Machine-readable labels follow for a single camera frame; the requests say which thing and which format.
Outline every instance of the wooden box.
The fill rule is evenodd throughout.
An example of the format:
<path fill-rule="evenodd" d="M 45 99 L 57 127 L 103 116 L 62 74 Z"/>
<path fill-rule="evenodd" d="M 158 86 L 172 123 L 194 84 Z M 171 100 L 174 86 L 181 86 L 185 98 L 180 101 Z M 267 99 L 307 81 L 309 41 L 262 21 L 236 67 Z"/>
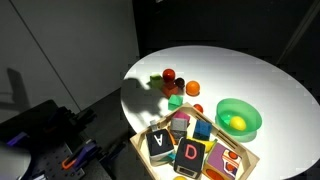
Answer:
<path fill-rule="evenodd" d="M 170 121 L 174 116 L 176 111 L 182 111 L 188 114 L 190 118 L 190 125 L 188 129 L 192 129 L 192 126 L 195 126 L 196 120 L 204 120 L 212 124 L 212 130 L 210 135 L 210 140 L 217 139 L 220 144 L 223 144 L 225 147 L 237 153 L 242 157 L 242 161 L 239 165 L 239 169 L 237 172 L 236 180 L 245 180 L 249 177 L 251 172 L 254 170 L 256 164 L 259 161 L 259 157 L 253 154 L 250 150 L 244 147 L 242 144 L 234 140 L 230 137 L 224 130 L 222 130 L 218 125 L 216 125 L 213 121 L 204 116 L 201 112 L 195 109 L 189 103 L 183 104 L 181 107 L 172 111 L 170 114 L 164 116 L 160 120 L 157 121 L 157 126 L 159 129 L 168 128 L 170 126 Z M 181 176 L 181 174 L 176 173 L 173 170 L 172 164 L 165 164 L 158 167 L 151 166 L 150 160 L 148 157 L 148 148 L 146 143 L 146 134 L 151 132 L 151 128 L 147 128 L 144 131 L 133 136 L 130 141 L 136 149 L 140 159 L 142 160 L 144 166 L 148 170 L 149 174 L 153 179 L 173 179 L 176 176 Z M 188 136 L 192 137 L 193 132 L 188 131 Z M 202 174 L 199 179 L 209 179 L 204 174 Z"/>

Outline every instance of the toy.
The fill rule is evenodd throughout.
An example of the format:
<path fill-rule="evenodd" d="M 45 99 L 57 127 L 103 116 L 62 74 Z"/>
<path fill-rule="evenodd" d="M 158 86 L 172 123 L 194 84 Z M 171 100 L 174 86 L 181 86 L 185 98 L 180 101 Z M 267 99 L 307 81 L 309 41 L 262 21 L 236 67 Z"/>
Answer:
<path fill-rule="evenodd" d="M 243 117 L 246 124 L 244 130 L 238 130 L 230 126 L 231 118 L 234 116 Z M 250 136 L 262 125 L 261 115 L 253 106 L 245 101 L 233 98 L 223 99 L 218 103 L 215 119 L 216 124 L 223 130 L 232 136 L 238 137 Z"/>
<path fill-rule="evenodd" d="M 200 111 L 201 113 L 203 113 L 203 108 L 200 104 L 195 104 L 195 105 L 193 105 L 193 107 L 198 109 L 198 111 Z"/>
<path fill-rule="evenodd" d="M 190 126 L 188 127 L 187 138 L 182 138 L 182 139 L 188 139 L 188 136 L 193 137 L 193 132 L 194 132 L 194 128 L 196 126 L 197 120 L 208 122 L 209 124 L 212 125 L 212 130 L 211 130 L 209 141 L 213 141 L 216 138 L 216 139 L 218 139 L 219 143 L 222 143 L 224 146 L 230 148 L 232 151 L 236 152 L 238 155 L 240 155 L 242 157 L 242 162 L 240 163 L 236 179 L 241 179 L 241 180 L 250 179 L 250 176 L 253 175 L 252 172 L 255 171 L 257 166 L 259 166 L 260 158 L 257 155 L 255 155 L 252 151 L 247 149 L 245 147 L 245 144 L 242 145 L 237 140 L 235 140 L 230 135 L 228 135 L 225 131 L 223 131 L 221 128 L 219 128 L 217 125 L 215 125 L 214 121 L 210 120 L 209 118 L 207 118 L 204 115 L 200 115 L 200 112 L 197 111 L 193 107 L 193 104 L 184 103 L 182 106 L 180 106 L 175 111 L 171 111 L 168 114 L 161 115 L 161 118 L 159 118 L 157 121 L 158 128 L 166 128 L 170 132 L 170 125 L 171 125 L 172 117 L 178 111 L 181 111 L 183 113 L 187 113 L 190 116 Z M 171 161 L 169 163 L 167 163 L 163 166 L 159 166 L 159 167 L 153 167 L 150 164 L 147 141 L 145 139 L 146 134 L 149 132 L 150 132 L 150 128 L 146 128 L 146 129 L 140 131 L 135 136 L 130 138 L 130 142 L 132 143 L 134 149 L 136 150 L 138 157 L 141 159 L 142 164 L 148 170 L 148 174 L 150 174 L 150 176 L 151 176 L 150 179 L 159 179 L 159 180 L 160 179 L 164 179 L 164 180 L 171 179 L 172 180 L 176 176 L 184 176 L 187 179 L 191 179 L 190 177 L 187 177 L 185 174 L 179 174 L 174 170 L 175 161 L 176 160 L 177 160 L 177 162 L 179 161 L 179 157 L 178 157 L 179 152 L 177 154 L 177 151 L 178 151 L 179 147 L 182 146 L 182 143 L 181 143 L 182 139 L 180 140 L 180 142 L 178 142 L 178 145 L 174 146 L 174 149 L 175 149 L 174 152 L 167 155 L 171 159 Z M 192 148 L 189 147 L 189 152 L 187 153 L 187 155 L 189 154 L 189 156 L 192 157 L 193 156 L 192 153 L 194 153 L 194 151 Z M 209 153 L 204 153 L 202 165 L 204 164 L 205 158 L 208 154 Z M 186 162 L 187 164 L 190 164 L 190 165 L 194 164 L 193 161 L 190 161 L 188 158 L 184 158 L 184 160 L 185 159 L 188 161 L 188 162 Z M 190 169 L 188 167 L 185 167 L 184 169 L 182 169 L 182 171 L 183 170 L 187 170 L 187 173 L 188 173 L 188 170 L 190 171 Z M 200 179 L 210 179 L 210 178 L 207 178 L 202 173 L 202 170 L 201 170 L 201 175 L 197 179 L 200 180 Z"/>
<path fill-rule="evenodd" d="M 159 166 L 171 161 L 168 157 L 174 151 L 169 132 L 160 129 L 146 134 L 149 158 L 152 166 Z"/>
<path fill-rule="evenodd" d="M 170 133 L 170 129 L 167 129 L 168 130 L 168 132 L 169 132 L 169 136 L 170 136 L 170 139 L 171 139 L 171 141 L 172 141 L 172 144 L 173 145 L 177 145 L 178 144 L 178 141 L 176 141 L 175 139 L 174 139 L 174 137 L 173 137 L 173 135 Z"/>
<path fill-rule="evenodd" d="M 233 116 L 230 120 L 230 126 L 239 131 L 243 131 L 246 129 L 246 122 L 240 116 Z"/>
<path fill-rule="evenodd" d="M 189 136 L 187 136 L 187 139 L 190 139 L 192 141 L 197 141 L 197 142 L 199 142 L 201 144 L 204 144 L 205 147 L 206 147 L 206 149 L 204 151 L 205 153 L 208 153 L 211 150 L 211 148 L 215 145 L 215 143 L 218 141 L 217 139 L 215 139 L 214 141 L 202 141 L 202 140 L 195 139 L 195 138 L 192 138 L 192 137 L 189 137 Z"/>
<path fill-rule="evenodd" d="M 189 96 L 197 96 L 200 93 L 200 85 L 197 81 L 190 81 L 186 86 L 186 93 Z"/>
<path fill-rule="evenodd" d="M 204 161 L 202 173 L 215 180 L 234 180 L 241 157 L 216 143 Z"/>
<path fill-rule="evenodd" d="M 210 139 L 212 125 L 205 121 L 197 120 L 193 138 L 208 141 Z"/>
<path fill-rule="evenodd" d="M 173 164 L 174 171 L 197 179 L 201 175 L 204 150 L 203 144 L 181 138 Z"/>
<path fill-rule="evenodd" d="M 179 142 L 181 138 L 187 136 L 188 122 L 185 119 L 173 118 L 170 125 L 170 133 L 174 137 L 175 142 Z"/>
<path fill-rule="evenodd" d="M 188 125 L 190 123 L 190 116 L 182 111 L 177 111 L 172 118 L 185 119 L 188 122 Z"/>
<path fill-rule="evenodd" d="M 175 81 L 174 81 L 174 84 L 177 85 L 180 89 L 183 89 L 185 84 L 184 84 L 184 79 L 182 78 L 177 78 Z"/>
<path fill-rule="evenodd" d="M 162 92 L 169 98 L 173 94 L 178 94 L 179 89 L 174 83 L 166 83 L 162 86 Z"/>
<path fill-rule="evenodd" d="M 183 97 L 177 95 L 171 95 L 168 102 L 168 109 L 170 111 L 175 110 L 176 108 L 180 107 L 183 102 Z"/>
<path fill-rule="evenodd" d="M 173 82 L 174 79 L 176 78 L 176 73 L 172 69 L 165 69 L 162 72 L 162 78 L 163 78 L 165 83 L 168 83 L 168 82 L 171 82 L 171 81 Z"/>
<path fill-rule="evenodd" d="M 94 140 L 89 140 L 85 144 L 78 147 L 76 151 L 65 160 L 61 162 L 61 167 L 64 170 L 69 170 L 70 168 L 78 171 L 81 169 L 88 160 L 93 158 L 99 152 L 99 147 Z"/>
<path fill-rule="evenodd" d="M 173 178 L 173 180 L 187 180 L 187 178 L 185 178 L 183 176 L 177 176 L 177 177 Z"/>
<path fill-rule="evenodd" d="M 161 88 L 163 86 L 163 79 L 160 74 L 150 76 L 150 84 L 152 88 Z"/>

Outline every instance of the green bowl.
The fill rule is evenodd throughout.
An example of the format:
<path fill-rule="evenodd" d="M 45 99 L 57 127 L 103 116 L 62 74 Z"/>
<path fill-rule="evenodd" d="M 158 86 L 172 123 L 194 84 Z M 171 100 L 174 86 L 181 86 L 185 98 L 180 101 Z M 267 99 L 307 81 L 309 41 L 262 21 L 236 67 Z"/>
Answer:
<path fill-rule="evenodd" d="M 246 129 L 237 130 L 229 126 L 233 116 L 240 116 L 246 122 Z M 250 104 L 239 99 L 224 99 L 217 105 L 216 124 L 233 136 L 244 136 L 257 131 L 262 125 L 259 112 Z"/>

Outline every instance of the dark background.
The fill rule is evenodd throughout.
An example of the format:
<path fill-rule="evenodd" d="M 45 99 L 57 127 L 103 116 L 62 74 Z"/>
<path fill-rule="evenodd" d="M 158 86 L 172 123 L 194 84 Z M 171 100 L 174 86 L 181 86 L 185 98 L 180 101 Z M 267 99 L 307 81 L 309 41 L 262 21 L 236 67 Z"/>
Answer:
<path fill-rule="evenodd" d="M 86 133 L 107 149 L 134 134 L 120 103 L 128 68 L 182 45 L 258 57 L 319 103 L 318 11 L 319 0 L 0 1 L 0 123 L 49 99 L 74 113 L 92 108 L 98 119 Z M 319 167 L 296 179 L 319 179 Z M 131 146 L 111 169 L 119 179 L 150 179 Z"/>
<path fill-rule="evenodd" d="M 133 0 L 140 56 L 180 45 L 241 51 L 277 65 L 299 80 L 319 102 L 320 17 L 287 44 L 315 0 Z"/>

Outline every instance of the black block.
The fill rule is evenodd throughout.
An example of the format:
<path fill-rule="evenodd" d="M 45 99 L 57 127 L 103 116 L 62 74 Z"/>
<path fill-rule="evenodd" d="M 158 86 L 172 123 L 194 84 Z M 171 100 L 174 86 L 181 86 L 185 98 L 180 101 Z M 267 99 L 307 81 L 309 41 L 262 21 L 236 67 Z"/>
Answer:
<path fill-rule="evenodd" d="M 146 134 L 150 156 L 157 156 L 174 149 L 169 132 L 160 129 Z"/>
<path fill-rule="evenodd" d="M 205 145 L 182 138 L 179 142 L 174 171 L 197 179 L 201 175 Z"/>

